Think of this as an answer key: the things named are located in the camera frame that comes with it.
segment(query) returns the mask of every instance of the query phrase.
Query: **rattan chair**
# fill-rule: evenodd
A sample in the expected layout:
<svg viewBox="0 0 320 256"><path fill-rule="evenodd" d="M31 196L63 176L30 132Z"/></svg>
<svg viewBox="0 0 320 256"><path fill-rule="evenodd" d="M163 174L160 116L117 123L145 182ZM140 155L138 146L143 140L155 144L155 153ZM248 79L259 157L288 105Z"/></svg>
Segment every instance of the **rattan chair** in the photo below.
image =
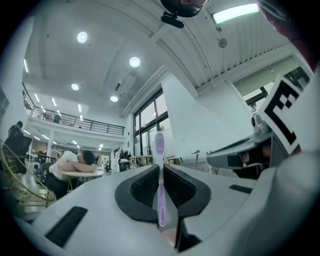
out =
<svg viewBox="0 0 320 256"><path fill-rule="evenodd" d="M47 207L55 200L54 194L49 191L33 172L23 165L19 158L5 144L1 145L0 156L8 186L20 205L24 207ZM38 183L38 188L30 188L20 180L17 176L17 164L23 165L27 172L34 177L34 181Z"/></svg>

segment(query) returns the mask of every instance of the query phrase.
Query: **fluorescent light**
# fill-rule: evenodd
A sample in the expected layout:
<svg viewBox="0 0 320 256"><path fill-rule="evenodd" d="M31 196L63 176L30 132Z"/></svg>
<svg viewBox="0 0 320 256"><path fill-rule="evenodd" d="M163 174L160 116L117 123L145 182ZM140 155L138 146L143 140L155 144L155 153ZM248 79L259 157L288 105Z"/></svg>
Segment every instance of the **fluorescent light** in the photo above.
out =
<svg viewBox="0 0 320 256"><path fill-rule="evenodd" d="M132 57L129 60L129 64L131 65L131 67L139 67L140 66L140 59L138 57Z"/></svg>
<svg viewBox="0 0 320 256"><path fill-rule="evenodd" d="M47 139L47 140L50 140L46 135L43 135L43 134L42 134L42 137L44 137L44 138Z"/></svg>
<svg viewBox="0 0 320 256"><path fill-rule="evenodd" d="M23 63L24 63L25 72L29 73L28 67L27 67L27 62L26 62L25 58L23 59Z"/></svg>
<svg viewBox="0 0 320 256"><path fill-rule="evenodd" d="M71 84L71 88L75 91L78 91L79 90L79 86L75 83Z"/></svg>
<svg viewBox="0 0 320 256"><path fill-rule="evenodd" d="M53 105L56 107L56 106L57 106L57 104L56 104L56 101L55 101L55 99L54 99L54 98L52 98L52 102L53 102Z"/></svg>
<svg viewBox="0 0 320 256"><path fill-rule="evenodd" d="M213 19L215 23L220 24L235 17L257 12L259 12L258 5L256 3L250 3L217 12L213 14Z"/></svg>
<svg viewBox="0 0 320 256"><path fill-rule="evenodd" d="M39 98L38 98L38 96L37 96L36 93L34 94L34 96L35 96L36 100L37 100L38 102L40 102L40 100L39 100Z"/></svg>
<svg viewBox="0 0 320 256"><path fill-rule="evenodd" d="M88 35L84 31L80 32L76 37L78 42L81 43L81 44L84 43L85 41L87 41L87 38L88 38Z"/></svg>
<svg viewBox="0 0 320 256"><path fill-rule="evenodd" d="M119 99L118 99L117 96L112 96L112 97L110 98L110 100L111 100L112 102L117 102Z"/></svg>

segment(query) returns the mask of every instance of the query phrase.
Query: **white shirt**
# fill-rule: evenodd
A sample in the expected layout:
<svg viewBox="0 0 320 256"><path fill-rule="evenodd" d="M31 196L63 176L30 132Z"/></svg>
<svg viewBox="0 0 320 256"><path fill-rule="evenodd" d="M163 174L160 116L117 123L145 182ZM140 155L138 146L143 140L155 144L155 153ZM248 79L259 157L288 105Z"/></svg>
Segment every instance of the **white shirt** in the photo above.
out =
<svg viewBox="0 0 320 256"><path fill-rule="evenodd" d="M63 175L62 173L58 172L58 163L59 162L79 162L77 155L75 153L72 153L71 151L66 151L64 154L60 157L60 159L53 165L49 167L49 172L52 173L58 180L67 182L68 176Z"/></svg>

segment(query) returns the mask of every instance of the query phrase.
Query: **purple toothbrush handle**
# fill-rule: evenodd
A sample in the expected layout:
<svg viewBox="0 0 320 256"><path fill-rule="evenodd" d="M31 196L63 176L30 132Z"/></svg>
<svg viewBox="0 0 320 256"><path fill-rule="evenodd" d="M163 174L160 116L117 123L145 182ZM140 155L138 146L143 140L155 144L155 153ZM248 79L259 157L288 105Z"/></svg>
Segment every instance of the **purple toothbrush handle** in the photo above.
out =
<svg viewBox="0 0 320 256"><path fill-rule="evenodd" d="M161 227L166 225L166 194L163 183L159 184L158 188L158 222Z"/></svg>

